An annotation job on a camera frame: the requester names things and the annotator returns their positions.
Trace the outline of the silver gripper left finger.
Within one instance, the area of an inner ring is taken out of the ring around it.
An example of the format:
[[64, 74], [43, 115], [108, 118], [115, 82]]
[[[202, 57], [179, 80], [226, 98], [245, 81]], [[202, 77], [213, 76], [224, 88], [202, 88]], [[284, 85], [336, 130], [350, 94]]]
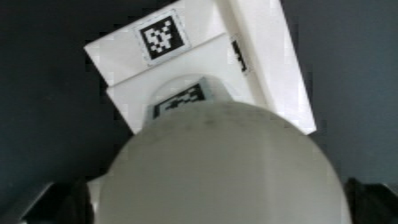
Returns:
[[87, 181], [34, 185], [0, 213], [0, 224], [94, 224]]

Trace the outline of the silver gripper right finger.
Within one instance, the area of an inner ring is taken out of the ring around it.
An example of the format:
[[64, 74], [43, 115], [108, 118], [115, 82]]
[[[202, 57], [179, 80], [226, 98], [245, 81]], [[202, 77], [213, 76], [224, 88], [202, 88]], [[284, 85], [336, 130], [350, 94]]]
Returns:
[[391, 187], [350, 178], [345, 194], [352, 224], [398, 224], [398, 193]]

